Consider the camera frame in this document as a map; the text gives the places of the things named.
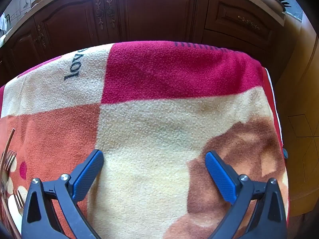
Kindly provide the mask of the patterned fleece blanket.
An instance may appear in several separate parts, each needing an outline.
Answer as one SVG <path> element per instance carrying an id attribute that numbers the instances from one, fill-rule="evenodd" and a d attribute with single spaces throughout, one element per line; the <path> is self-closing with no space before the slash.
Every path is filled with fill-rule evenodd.
<path id="1" fill-rule="evenodd" d="M 39 64 L 1 88 L 1 145 L 16 152 L 5 182 L 70 173 L 94 149 L 104 165 L 83 201 L 102 238 L 207 238 L 230 205 L 204 163 L 215 151 L 239 174 L 275 178 L 289 210 L 273 87 L 249 55 L 180 42 L 94 46 Z"/>

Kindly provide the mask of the wooden door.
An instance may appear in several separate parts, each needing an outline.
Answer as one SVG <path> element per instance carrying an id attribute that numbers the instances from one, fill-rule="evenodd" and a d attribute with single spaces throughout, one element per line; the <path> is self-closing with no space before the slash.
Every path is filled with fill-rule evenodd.
<path id="1" fill-rule="evenodd" d="M 307 16 L 275 95 L 288 152 L 290 216 L 299 216 L 318 201 L 318 35 Z"/>

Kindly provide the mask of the dark wooden chopstick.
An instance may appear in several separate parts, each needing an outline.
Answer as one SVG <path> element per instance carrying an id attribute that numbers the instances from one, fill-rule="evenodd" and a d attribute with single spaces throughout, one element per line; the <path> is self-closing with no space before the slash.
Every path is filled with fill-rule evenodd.
<path id="1" fill-rule="evenodd" d="M 3 151 L 3 154 L 2 154 L 2 158 L 1 158 L 1 178 L 2 178 L 2 170 L 3 170 L 3 165 L 4 165 L 4 161 L 5 161 L 5 158 L 6 158 L 6 154 L 7 152 L 9 151 L 9 146 L 10 146 L 10 143 L 11 143 L 11 140 L 12 140 L 12 137 L 14 135 L 14 132 L 15 132 L 15 129 L 13 128 L 11 130 L 11 133 L 9 135 L 9 138 L 7 140 L 7 143 L 5 145 L 5 148 L 4 148 L 4 151 Z"/>

